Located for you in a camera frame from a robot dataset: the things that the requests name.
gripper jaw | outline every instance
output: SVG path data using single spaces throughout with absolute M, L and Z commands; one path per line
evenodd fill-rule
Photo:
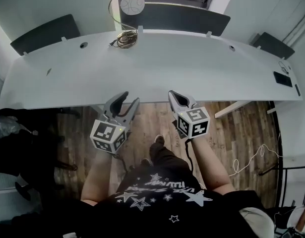
M 174 112 L 174 118 L 177 119 L 177 112 L 186 111 L 194 108 L 198 108 L 199 104 L 195 99 L 187 94 L 181 94 L 174 90 L 168 92 L 168 99 L 170 102 L 171 110 Z
M 136 111 L 140 104 L 140 99 L 135 99 L 124 114 L 120 114 L 122 109 L 122 104 L 126 100 L 129 92 L 125 91 L 113 96 L 104 105 L 103 113 L 101 114 L 99 120 L 109 121 L 115 120 L 121 126 L 129 127 L 130 122 L 133 120 Z

black pants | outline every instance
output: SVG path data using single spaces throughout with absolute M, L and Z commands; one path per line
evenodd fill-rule
M 189 170 L 188 163 L 174 155 L 160 143 L 150 146 L 150 158 L 154 166 L 165 166 L 167 168 Z
M 150 158 L 153 167 L 140 166 L 129 172 L 120 183 L 117 192 L 126 190 L 133 183 L 136 183 L 138 176 L 144 176 L 147 171 L 165 168 L 170 171 L 175 177 L 189 181 L 189 186 L 199 188 L 197 179 L 193 176 L 188 163 L 174 155 L 160 143 L 153 143 L 150 146 Z

shoe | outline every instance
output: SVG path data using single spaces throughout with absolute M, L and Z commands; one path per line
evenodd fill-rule
M 129 166 L 129 171 L 132 171 L 132 170 L 134 170 L 134 169 L 135 169 L 134 165 L 130 165 L 130 166 Z
M 156 136 L 156 138 L 154 139 L 154 142 L 164 145 L 164 137 L 163 137 L 163 135 Z
M 145 158 L 140 161 L 140 165 L 144 167 L 153 167 L 153 163 L 151 160 Z

black t-shirt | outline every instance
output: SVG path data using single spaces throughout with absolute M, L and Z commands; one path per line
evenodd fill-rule
M 139 168 L 117 192 L 95 206 L 70 202 L 57 214 L 65 233 L 79 236 L 202 234 L 204 237 L 256 237 L 239 210 L 263 209 L 254 191 L 224 196 L 202 190 L 191 172 Z

forearm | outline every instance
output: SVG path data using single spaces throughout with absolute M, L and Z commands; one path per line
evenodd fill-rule
M 107 198 L 110 180 L 112 157 L 99 152 L 94 158 L 82 190 L 81 200 L 100 202 Z
M 298 221 L 298 223 L 296 225 L 296 229 L 299 232 L 302 232 L 304 227 L 305 227 L 305 209 L 304 209 L 303 213 L 301 214 L 301 216 L 299 218 L 299 221 Z
M 192 147 L 200 168 L 205 186 L 209 190 L 228 185 L 235 190 L 223 164 L 217 158 L 204 136 L 192 140 Z

